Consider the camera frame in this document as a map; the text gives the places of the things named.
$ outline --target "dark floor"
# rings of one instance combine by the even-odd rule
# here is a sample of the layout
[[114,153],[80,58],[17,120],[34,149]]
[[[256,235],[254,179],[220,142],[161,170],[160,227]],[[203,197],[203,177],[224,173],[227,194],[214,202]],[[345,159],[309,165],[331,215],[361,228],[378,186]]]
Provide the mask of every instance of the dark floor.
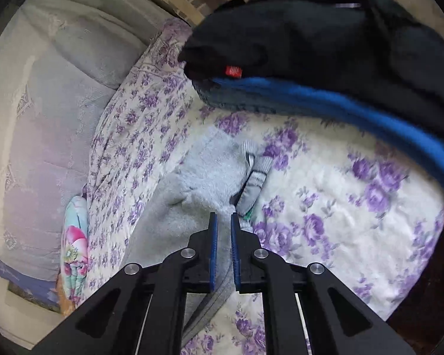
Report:
[[11,340],[5,339],[5,341],[16,355],[29,355],[31,352],[30,350],[13,343]]
[[387,320],[419,355],[444,335],[444,230],[419,281]]

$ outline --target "folded clothes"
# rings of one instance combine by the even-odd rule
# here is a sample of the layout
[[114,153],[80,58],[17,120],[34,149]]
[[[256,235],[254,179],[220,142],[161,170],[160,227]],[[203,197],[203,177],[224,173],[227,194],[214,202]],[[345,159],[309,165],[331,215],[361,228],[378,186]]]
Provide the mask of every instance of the folded clothes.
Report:
[[121,268],[161,263],[187,246],[189,237],[207,228],[217,213],[217,268],[214,292],[189,294],[183,344],[206,325],[234,291],[231,276],[231,199],[249,177],[258,146],[239,142],[214,127],[189,150],[184,162],[158,183],[131,236]]
[[282,78],[444,140],[444,40],[393,0],[231,1],[194,28],[178,59],[191,80]]
[[79,302],[88,265],[88,211],[87,201],[75,196],[64,213],[61,240],[61,277],[66,298]]
[[193,82],[207,104],[230,110],[303,114],[356,125],[409,155],[444,188],[444,142],[404,120],[342,94],[284,80],[245,78],[214,82],[217,84]]

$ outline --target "black jacket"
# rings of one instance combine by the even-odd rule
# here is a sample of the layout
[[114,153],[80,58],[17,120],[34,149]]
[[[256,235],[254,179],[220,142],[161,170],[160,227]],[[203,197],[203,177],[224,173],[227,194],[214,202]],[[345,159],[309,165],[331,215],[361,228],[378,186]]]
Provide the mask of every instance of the black jacket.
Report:
[[393,0],[231,2],[179,59],[193,80],[237,66],[242,77],[344,93],[444,139],[444,40]]

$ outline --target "white quilt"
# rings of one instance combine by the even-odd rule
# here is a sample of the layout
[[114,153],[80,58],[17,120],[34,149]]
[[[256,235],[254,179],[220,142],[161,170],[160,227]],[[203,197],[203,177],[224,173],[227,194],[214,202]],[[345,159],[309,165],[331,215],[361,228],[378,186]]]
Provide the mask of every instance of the white quilt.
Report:
[[[100,119],[83,300],[118,271],[159,178],[215,125],[275,158],[252,216],[262,246],[291,263],[325,264],[387,319],[433,252],[442,189],[401,152],[347,124],[205,106],[177,62],[189,34],[182,21],[168,21]],[[261,297],[234,293],[182,353],[263,354],[264,339]]]

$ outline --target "blue gripper pad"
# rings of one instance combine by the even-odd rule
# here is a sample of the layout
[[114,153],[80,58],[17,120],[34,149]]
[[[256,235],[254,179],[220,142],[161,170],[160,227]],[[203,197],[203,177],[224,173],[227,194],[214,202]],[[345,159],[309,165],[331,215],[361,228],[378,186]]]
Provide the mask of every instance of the blue gripper pad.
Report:
[[217,214],[215,212],[211,212],[211,216],[209,218],[209,231],[212,235],[209,269],[209,284],[212,292],[215,289],[215,271],[217,269]]
[[240,289],[240,258],[239,258],[239,249],[237,246],[237,229],[240,229],[238,215],[236,213],[233,213],[232,217],[230,219],[233,281],[235,282],[235,290],[239,291],[239,289]]

